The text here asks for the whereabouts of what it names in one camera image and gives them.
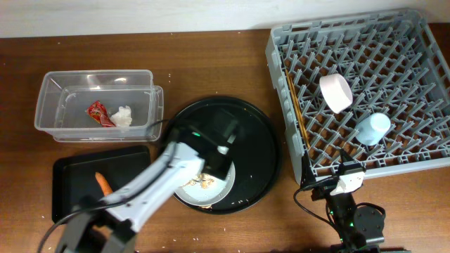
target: red snack packet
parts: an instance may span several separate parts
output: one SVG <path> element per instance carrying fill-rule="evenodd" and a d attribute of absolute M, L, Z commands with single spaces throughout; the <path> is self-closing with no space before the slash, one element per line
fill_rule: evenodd
<path fill-rule="evenodd" d="M 100 123 L 102 127 L 115 127 L 115 124 L 108 117 L 105 106 L 100 101 L 96 101 L 89 106 L 87 114 Z"/>

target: tabletop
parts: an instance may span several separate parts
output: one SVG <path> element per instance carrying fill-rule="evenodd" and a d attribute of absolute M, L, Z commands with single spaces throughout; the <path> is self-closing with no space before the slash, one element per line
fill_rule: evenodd
<path fill-rule="evenodd" d="M 449 24 L 431 24 L 445 58 Z M 197 212 L 171 197 L 138 235 L 140 252 L 309 252 L 338 244 L 337 233 L 293 201 L 294 180 L 285 125 L 264 51 L 268 30 L 121 34 L 0 39 L 0 248 L 33 252 L 51 220 L 52 166 L 61 157 L 135 143 L 58 143 L 34 128 L 44 75 L 59 70 L 152 71 L 164 89 L 165 117 L 211 95 L 233 96 L 261 109 L 273 122 L 283 149 L 275 186 L 255 206 L 229 215 Z M 152 159 L 157 150 L 150 146 Z M 356 202 L 386 209 L 383 248 L 413 252 L 450 249 L 450 168 L 365 181 Z M 299 201 L 325 215 L 325 202 Z M 52 252 L 63 231 L 46 243 Z"/>

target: round black tray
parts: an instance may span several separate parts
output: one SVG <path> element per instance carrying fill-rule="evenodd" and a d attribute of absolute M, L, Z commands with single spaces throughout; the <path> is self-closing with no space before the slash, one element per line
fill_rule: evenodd
<path fill-rule="evenodd" d="M 229 155 L 236 168 L 236 179 L 230 193 L 211 209 L 182 203 L 208 214 L 231 214 L 247 209 L 260 201 L 275 184 L 281 169 L 281 146 L 269 118 L 254 105 L 231 97 L 212 97 L 189 105 L 167 126 L 162 142 L 177 121 L 207 121 L 218 109 L 225 109 L 239 121 L 242 131 Z"/>

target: gray dish rack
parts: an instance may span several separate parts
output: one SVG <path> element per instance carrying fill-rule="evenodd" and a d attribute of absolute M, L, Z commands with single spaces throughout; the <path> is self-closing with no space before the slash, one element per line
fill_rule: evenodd
<path fill-rule="evenodd" d="M 398 10 L 275 27 L 266 47 L 280 98 L 296 181 L 302 157 L 316 179 L 335 173 L 344 148 L 368 169 L 366 178 L 450 165 L 450 70 L 418 11 Z M 307 138 L 299 130 L 285 70 L 295 85 Z M 320 77 L 339 73 L 354 93 L 334 114 Z M 392 126 L 375 146 L 360 144 L 355 125 L 374 112 Z"/>

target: black tray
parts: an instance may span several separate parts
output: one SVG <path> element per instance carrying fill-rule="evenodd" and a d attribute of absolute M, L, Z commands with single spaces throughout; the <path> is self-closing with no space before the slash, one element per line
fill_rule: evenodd
<path fill-rule="evenodd" d="M 176 194 L 174 196 L 200 212 L 231 214 L 260 201 L 278 178 L 282 161 L 281 146 L 269 118 L 254 105 L 237 98 L 207 98 L 189 105 L 177 114 L 167 126 L 162 139 L 167 140 L 170 129 L 177 121 L 205 122 L 218 109 L 229 111 L 243 126 L 243 132 L 236 137 L 229 153 L 236 168 L 236 179 L 230 193 L 212 205 L 211 209 L 190 205 Z"/>
<path fill-rule="evenodd" d="M 53 222 L 70 213 L 86 195 L 103 197 L 95 173 L 100 172 L 118 190 L 150 165 L 150 152 L 138 145 L 101 153 L 61 158 L 53 165 Z"/>

